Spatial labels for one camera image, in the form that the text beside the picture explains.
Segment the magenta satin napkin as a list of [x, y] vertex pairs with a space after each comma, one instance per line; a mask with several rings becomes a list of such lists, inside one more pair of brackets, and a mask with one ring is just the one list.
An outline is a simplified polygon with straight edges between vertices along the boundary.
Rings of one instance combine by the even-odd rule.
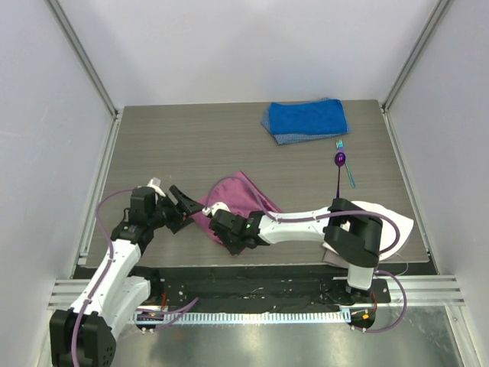
[[[236, 172], [233, 177], [225, 177], [209, 196], [209, 204], [216, 202], [225, 203], [236, 215], [248, 218], [251, 212], [261, 211], [262, 206], [270, 212], [282, 213], [282, 209], [271, 201], [242, 171]], [[226, 249], [232, 255], [240, 254], [246, 246], [225, 245], [224, 242], [209, 228], [210, 218], [202, 213], [197, 213], [193, 219], [200, 229], [215, 242]]]

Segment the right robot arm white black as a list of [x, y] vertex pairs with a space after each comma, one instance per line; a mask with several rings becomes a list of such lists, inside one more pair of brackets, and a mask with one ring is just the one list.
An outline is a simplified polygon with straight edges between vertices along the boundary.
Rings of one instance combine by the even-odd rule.
[[254, 211], [247, 217], [234, 214], [224, 203], [204, 211], [209, 228], [232, 255], [246, 248], [281, 242], [321, 242], [333, 248], [348, 264], [345, 293], [361, 302], [373, 291], [374, 269], [381, 252], [383, 220], [345, 199], [309, 213]]

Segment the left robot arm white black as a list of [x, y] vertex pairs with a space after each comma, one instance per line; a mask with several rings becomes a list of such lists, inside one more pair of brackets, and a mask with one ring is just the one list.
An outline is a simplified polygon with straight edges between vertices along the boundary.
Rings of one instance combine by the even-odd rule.
[[125, 324], [142, 304], [156, 304], [163, 287], [148, 275], [132, 271], [156, 230], [172, 233], [193, 222], [203, 205], [176, 186], [165, 193], [160, 180], [130, 190], [121, 222], [104, 231], [107, 251], [84, 290], [65, 310], [55, 310], [49, 322], [54, 366], [110, 366]]

